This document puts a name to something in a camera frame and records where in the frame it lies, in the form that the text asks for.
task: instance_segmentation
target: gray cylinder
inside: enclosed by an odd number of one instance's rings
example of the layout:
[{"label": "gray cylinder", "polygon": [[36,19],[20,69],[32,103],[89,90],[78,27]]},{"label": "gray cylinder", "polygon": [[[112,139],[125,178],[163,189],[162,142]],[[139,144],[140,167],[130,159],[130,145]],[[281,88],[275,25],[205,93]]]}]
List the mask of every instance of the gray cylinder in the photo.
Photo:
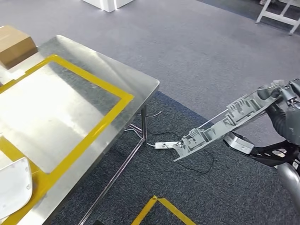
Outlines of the gray cylinder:
[{"label": "gray cylinder", "polygon": [[289,163],[277,166],[278,174],[283,186],[287,189],[300,213],[300,176]]}]

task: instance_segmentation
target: yellow tape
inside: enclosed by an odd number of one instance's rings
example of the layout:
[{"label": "yellow tape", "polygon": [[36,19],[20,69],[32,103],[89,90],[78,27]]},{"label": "yellow tape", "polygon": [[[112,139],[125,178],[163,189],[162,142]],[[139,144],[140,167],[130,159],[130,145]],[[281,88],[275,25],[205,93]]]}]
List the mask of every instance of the yellow tape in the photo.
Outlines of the yellow tape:
[{"label": "yellow tape", "polygon": [[[41,171],[40,168],[37,167],[32,162],[30,162],[31,169],[33,171],[32,179],[35,184],[35,188],[32,192],[31,199],[24,207],[10,215],[8,219],[4,221],[2,225],[14,225],[21,220],[23,216],[28,213],[30,209],[37,204],[41,198],[44,196],[49,189],[51,189],[54,184],[55,184],[58,179],[60,179],[63,174],[67,171],[72,164],[80,157],[83,152],[84,152],[88,146],[93,143],[98,135],[103,132],[106,127],[112,122],[115,117],[121,113],[124,108],[125,108],[128,103],[130,103],[133,96],[118,87],[113,86],[106,81],[99,79],[87,71],[81,69],[80,67],[72,64],[69,61],[62,59],[57,55],[51,55],[45,58],[44,61],[38,63],[31,69],[25,72],[25,75],[21,76],[17,80],[11,81],[6,85],[1,87],[0,93],[6,91],[10,87],[15,85],[42,66],[44,66],[49,62],[56,62],[63,67],[69,69],[73,73],[79,75],[82,78],[96,84],[100,88],[110,92],[112,94],[119,97],[121,100],[107,113],[100,122],[92,129],[89,134],[84,137],[82,141],[78,143],[76,147],[72,150],[69,155],[64,158],[62,162],[54,168],[51,173],[46,174]],[[17,148],[14,147],[13,144],[10,143],[5,137],[0,138],[0,149],[5,154],[9,157],[12,161],[23,157],[24,155],[19,151]]]},{"label": "yellow tape", "polygon": [[155,195],[152,197],[148,203],[144,206],[139,215],[135,218],[135,220],[131,225],[139,225],[140,224],[157,201],[159,201],[167,209],[171,211],[173,214],[177,216],[179,219],[182,221],[186,225],[196,225],[188,217],[185,216],[185,214],[182,213],[176,207],[173,206],[172,203],[169,202],[165,198],[158,198]]},{"label": "yellow tape", "polygon": [[143,220],[155,203],[158,198],[155,195],[147,202],[142,211],[131,225],[139,225]]}]

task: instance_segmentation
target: dark blue carpet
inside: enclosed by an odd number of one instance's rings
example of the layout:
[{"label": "dark blue carpet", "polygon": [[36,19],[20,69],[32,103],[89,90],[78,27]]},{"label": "dark blue carpet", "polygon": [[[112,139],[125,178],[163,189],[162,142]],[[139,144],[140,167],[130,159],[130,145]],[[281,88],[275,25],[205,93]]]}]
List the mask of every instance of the dark blue carpet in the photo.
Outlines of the dark blue carpet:
[{"label": "dark blue carpet", "polygon": [[[199,126],[206,119],[158,92],[148,104],[152,133],[173,131],[179,136]],[[134,124],[139,125],[136,118]],[[112,178],[139,140],[125,132],[98,166],[82,181],[53,219],[53,225],[75,225]],[[176,141],[173,134],[148,135],[148,142]],[[267,167],[228,149],[222,141],[199,151],[180,163],[173,161],[168,150],[142,147],[87,221],[98,219],[105,225],[130,225],[152,196],[165,197],[200,225],[298,225],[289,195],[274,168]],[[155,205],[143,225],[182,224],[164,207]]]}]

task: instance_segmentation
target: white stand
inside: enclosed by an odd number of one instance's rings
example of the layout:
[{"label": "white stand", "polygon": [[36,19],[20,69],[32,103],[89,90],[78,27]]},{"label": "white stand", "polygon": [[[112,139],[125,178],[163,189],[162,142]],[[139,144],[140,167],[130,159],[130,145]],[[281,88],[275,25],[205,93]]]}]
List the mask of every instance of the white stand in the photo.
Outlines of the white stand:
[{"label": "white stand", "polygon": [[256,24],[259,24],[260,22],[260,20],[262,19],[262,17],[265,16],[265,17],[268,17],[268,18],[271,18],[273,20],[277,20],[277,21],[292,25],[293,27],[292,30],[290,30],[289,35],[293,34],[295,31],[295,29],[297,29],[298,27],[298,25],[300,24],[300,18],[298,20],[293,20],[293,19],[290,19],[290,18],[287,18],[287,17],[284,16],[284,14],[286,12],[286,10],[291,5],[291,3],[293,0],[289,0],[287,2],[287,4],[286,5],[286,7],[284,7],[284,9],[280,15],[266,11],[267,8],[270,5],[271,1],[271,0],[268,0],[265,4],[265,6],[262,8],[262,12],[259,14],[259,18],[257,18],[257,20],[256,22]]},{"label": "white stand", "polygon": [[[283,3],[286,3],[287,4],[289,0],[279,0],[280,2],[283,2]],[[293,1],[291,4],[292,6],[296,6],[296,7],[300,7],[300,1],[297,0],[297,1]]]},{"label": "white stand", "polygon": [[110,13],[133,0],[83,0],[83,1]]}]

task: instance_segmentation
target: gray carpet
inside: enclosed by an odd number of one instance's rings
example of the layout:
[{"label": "gray carpet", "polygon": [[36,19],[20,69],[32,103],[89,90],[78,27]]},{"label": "gray carpet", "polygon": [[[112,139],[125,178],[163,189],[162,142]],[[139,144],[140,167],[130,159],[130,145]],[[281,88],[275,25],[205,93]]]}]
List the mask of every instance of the gray carpet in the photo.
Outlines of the gray carpet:
[{"label": "gray carpet", "polygon": [[[148,113],[149,131],[172,130],[183,135],[205,119],[157,93]],[[134,121],[139,124],[139,118]],[[81,182],[53,221],[52,225],[75,225],[87,211],[139,139],[125,132],[97,167]],[[148,142],[176,141],[173,134],[149,135]],[[300,217],[278,180],[276,169],[228,149],[222,141],[207,149],[214,158],[212,169],[200,174],[173,161],[168,150],[143,147],[87,221],[105,225],[130,225],[152,196],[165,197],[199,225],[297,225]],[[200,151],[182,164],[207,172],[212,156]],[[157,203],[142,225],[182,224]]]},{"label": "gray carpet", "polygon": [[[0,0],[4,24],[38,45],[65,35],[158,78],[163,93],[205,118],[300,71],[300,36],[196,0],[135,0],[110,14],[81,0]],[[280,140],[266,118],[242,133],[259,145]]]}]

